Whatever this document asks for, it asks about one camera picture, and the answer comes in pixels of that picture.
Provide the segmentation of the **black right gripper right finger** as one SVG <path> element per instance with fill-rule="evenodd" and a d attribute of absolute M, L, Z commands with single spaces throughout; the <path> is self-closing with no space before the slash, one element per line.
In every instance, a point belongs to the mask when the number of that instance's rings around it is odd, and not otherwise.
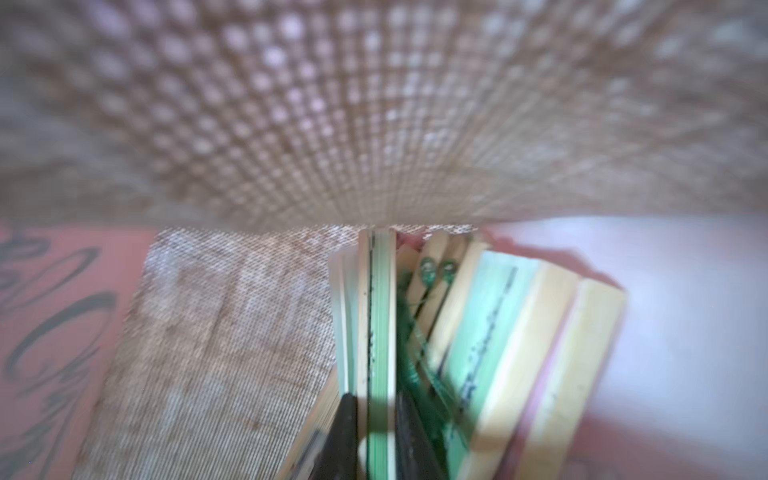
<path fill-rule="evenodd" d="M 408 392 L 401 391 L 397 394 L 395 416 L 396 478 L 398 480 L 444 479 L 437 456 Z"/>

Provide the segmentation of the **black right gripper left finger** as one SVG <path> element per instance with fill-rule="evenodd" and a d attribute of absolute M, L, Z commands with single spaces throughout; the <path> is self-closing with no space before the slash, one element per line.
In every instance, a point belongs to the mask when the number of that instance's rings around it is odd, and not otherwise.
<path fill-rule="evenodd" d="M 358 400 L 344 394 L 313 467 L 312 480 L 355 480 L 358 462 Z"/>

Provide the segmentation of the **burlap tote bag red trim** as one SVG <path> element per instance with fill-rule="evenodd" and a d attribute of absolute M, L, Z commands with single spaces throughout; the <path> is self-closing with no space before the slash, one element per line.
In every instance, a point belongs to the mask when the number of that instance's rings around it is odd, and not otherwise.
<path fill-rule="evenodd" d="M 3 2 L 2 476 L 278 476 L 374 225 L 626 290 L 566 476 L 766 477 L 763 1 Z"/>

